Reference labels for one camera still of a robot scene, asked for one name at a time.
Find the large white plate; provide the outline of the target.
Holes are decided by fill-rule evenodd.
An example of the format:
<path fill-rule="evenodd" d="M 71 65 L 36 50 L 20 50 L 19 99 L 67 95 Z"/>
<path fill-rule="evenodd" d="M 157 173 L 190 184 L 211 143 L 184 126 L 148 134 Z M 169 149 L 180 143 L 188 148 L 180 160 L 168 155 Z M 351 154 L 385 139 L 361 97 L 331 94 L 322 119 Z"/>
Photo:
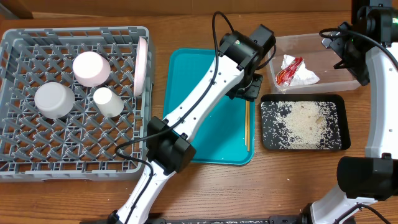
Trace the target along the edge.
<path fill-rule="evenodd" d="M 134 97 L 142 95 L 146 81 L 148 43 L 140 37 L 137 45 L 136 66 L 134 72 Z"/>

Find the white tissue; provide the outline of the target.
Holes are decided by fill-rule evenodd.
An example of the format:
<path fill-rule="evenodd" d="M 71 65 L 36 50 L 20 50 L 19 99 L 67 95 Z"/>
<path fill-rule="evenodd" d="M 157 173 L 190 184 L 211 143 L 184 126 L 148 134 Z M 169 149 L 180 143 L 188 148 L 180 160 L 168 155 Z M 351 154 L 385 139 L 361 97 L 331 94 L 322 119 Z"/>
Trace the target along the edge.
<path fill-rule="evenodd" d="M 282 61 L 281 69 L 285 69 L 288 65 L 290 65 L 295 57 L 291 55 L 284 55 L 284 59 Z M 320 79 L 315 75 L 315 73 L 306 68 L 305 62 L 302 62 L 301 66 L 299 66 L 298 70 L 295 72 L 293 79 L 290 81 L 290 86 L 301 86 L 301 85 L 312 85 L 319 82 Z"/>

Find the small pink bowl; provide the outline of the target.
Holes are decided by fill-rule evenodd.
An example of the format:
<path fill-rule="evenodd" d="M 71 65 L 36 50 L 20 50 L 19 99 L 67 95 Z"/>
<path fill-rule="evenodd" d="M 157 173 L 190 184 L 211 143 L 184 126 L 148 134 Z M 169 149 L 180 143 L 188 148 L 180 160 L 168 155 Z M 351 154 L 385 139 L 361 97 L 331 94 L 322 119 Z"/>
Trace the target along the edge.
<path fill-rule="evenodd" d="M 83 52 L 73 60 L 72 70 L 79 84 L 94 87 L 108 80 L 111 67 L 100 54 Z"/>

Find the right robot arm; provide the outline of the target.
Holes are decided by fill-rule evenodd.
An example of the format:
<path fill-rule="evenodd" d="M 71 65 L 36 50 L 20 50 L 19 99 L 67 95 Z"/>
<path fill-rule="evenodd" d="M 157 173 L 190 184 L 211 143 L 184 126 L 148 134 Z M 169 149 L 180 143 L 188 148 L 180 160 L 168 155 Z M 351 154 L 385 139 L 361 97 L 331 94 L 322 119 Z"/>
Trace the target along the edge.
<path fill-rule="evenodd" d="M 298 223 L 347 223 L 362 208 L 397 195 L 397 9 L 392 1 L 352 1 L 351 22 L 319 32 L 323 45 L 362 85 L 371 86 L 364 157 L 344 156 L 338 183 L 308 204 Z"/>

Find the white paper cup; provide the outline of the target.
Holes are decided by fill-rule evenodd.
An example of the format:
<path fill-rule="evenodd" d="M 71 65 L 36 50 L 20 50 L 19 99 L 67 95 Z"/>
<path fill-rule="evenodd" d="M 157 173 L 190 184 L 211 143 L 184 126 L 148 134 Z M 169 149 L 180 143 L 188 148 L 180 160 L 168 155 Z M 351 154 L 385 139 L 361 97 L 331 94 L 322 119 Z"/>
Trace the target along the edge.
<path fill-rule="evenodd" d="M 93 94 L 93 99 L 101 114 L 115 117 L 121 114 L 124 108 L 123 100 L 109 88 L 101 87 Z"/>

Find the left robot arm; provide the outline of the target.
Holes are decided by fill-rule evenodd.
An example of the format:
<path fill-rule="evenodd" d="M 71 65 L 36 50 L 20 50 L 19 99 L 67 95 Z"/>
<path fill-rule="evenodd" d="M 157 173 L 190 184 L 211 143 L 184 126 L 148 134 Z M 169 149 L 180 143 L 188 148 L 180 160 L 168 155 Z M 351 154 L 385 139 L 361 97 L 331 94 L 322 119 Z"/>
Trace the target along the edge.
<path fill-rule="evenodd" d="M 275 46 L 274 32 L 260 25 L 250 36 L 238 31 L 215 43 L 215 58 L 190 94 L 164 119 L 147 124 L 144 171 L 127 202 L 113 211 L 108 223 L 145 223 L 166 182 L 181 172 L 196 150 L 191 142 L 222 97 L 254 101 L 262 83 L 261 60 Z"/>

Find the red snack wrapper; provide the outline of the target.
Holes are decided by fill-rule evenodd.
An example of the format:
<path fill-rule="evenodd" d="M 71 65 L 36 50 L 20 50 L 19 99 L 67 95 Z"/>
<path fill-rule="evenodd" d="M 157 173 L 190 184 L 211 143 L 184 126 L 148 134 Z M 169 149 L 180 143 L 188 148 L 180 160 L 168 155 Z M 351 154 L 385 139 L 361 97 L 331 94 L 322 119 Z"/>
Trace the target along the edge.
<path fill-rule="evenodd" d="M 303 62 L 304 59 L 302 57 L 289 57 L 286 55 L 282 61 L 285 67 L 275 77 L 276 84 L 278 86 L 289 86 Z"/>

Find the grey metal saucer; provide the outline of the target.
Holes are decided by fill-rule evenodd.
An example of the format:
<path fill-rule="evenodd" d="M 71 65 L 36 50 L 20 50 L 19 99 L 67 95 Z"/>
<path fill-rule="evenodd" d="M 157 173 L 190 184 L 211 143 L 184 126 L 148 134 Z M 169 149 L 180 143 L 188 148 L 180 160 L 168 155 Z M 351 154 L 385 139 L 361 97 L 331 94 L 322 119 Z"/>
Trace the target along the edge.
<path fill-rule="evenodd" d="M 62 118 L 71 112 L 75 102 L 74 92 L 57 82 L 40 86 L 34 95 L 34 103 L 42 116 L 50 119 Z"/>

